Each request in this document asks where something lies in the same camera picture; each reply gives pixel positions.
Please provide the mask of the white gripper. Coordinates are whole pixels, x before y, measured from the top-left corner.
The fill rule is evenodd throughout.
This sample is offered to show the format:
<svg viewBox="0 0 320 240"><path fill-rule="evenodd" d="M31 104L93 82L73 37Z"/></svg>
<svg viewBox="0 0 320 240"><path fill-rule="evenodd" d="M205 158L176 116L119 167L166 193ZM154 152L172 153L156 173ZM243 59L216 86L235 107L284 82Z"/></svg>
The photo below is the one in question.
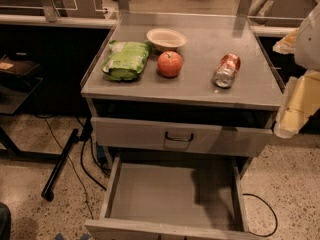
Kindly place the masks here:
<svg viewBox="0 0 320 240"><path fill-rule="evenodd" d="M273 51L284 55L295 52L295 62L308 69L299 78L289 78L276 116L274 134L291 138L320 109L320 4L303 20L298 30L278 41Z"/></svg>

